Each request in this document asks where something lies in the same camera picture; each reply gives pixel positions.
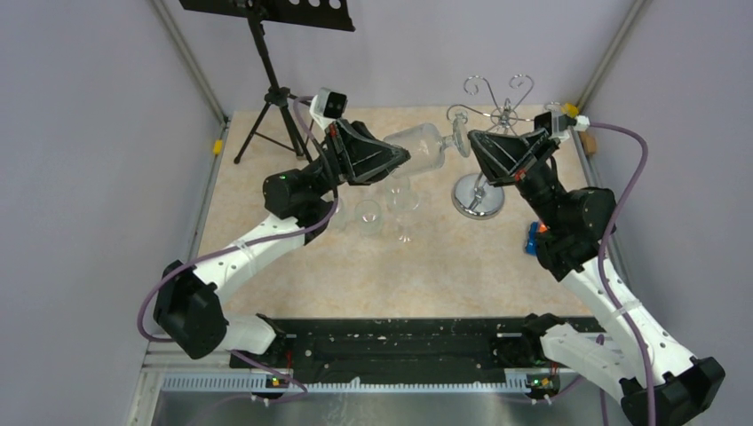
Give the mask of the ribbed clear wine glass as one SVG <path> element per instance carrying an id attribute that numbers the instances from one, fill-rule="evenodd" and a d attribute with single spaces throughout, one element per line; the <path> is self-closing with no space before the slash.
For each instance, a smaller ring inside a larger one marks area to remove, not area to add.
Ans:
<path id="1" fill-rule="evenodd" d="M 337 208 L 335 214 L 329 221 L 329 229 L 344 231 L 347 227 L 349 217 L 348 208 L 345 199 L 340 197 L 337 201 Z"/>

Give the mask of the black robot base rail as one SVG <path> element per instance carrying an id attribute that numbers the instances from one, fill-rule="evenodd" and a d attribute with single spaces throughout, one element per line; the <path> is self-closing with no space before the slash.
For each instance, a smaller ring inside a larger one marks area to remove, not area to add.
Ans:
<path id="1" fill-rule="evenodd" d="M 274 319 L 282 335 L 271 348 L 262 355 L 239 351 L 229 366 L 256 361 L 310 390 L 358 383 L 418 392 L 489 388 L 525 398 L 573 391 L 582 378 L 533 355 L 523 336 L 533 319 Z"/>

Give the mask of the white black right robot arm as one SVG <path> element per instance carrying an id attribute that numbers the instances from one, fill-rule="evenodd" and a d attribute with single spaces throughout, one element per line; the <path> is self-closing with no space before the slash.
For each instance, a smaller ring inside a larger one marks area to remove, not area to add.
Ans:
<path id="1" fill-rule="evenodd" d="M 567 190 L 550 163 L 559 140 L 547 130 L 519 137 L 472 130 L 468 138 L 488 183 L 515 187 L 542 221 L 544 231 L 535 236 L 539 264 L 589 308 L 617 345 L 610 351 L 564 319 L 533 314 L 522 332 L 523 359 L 574 370 L 616 400 L 634 425 L 683 425 L 705 412 L 725 370 L 672 337 L 607 257 L 618 209 L 613 191 Z"/>

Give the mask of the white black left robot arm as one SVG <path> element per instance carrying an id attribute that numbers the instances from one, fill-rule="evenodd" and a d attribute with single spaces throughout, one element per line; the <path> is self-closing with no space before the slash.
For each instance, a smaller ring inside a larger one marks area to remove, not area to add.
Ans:
<path id="1" fill-rule="evenodd" d="M 224 303 L 272 262 L 326 230 L 338 202 L 327 194 L 342 184 L 373 185 L 409 159 L 406 148 L 375 139 L 363 122 L 335 120 L 325 128 L 315 160 L 264 180 L 268 215 L 259 225 L 221 250 L 165 268 L 154 321 L 190 359 L 239 350 L 264 367 L 279 364 L 282 331 L 261 314 L 225 313 Z"/>

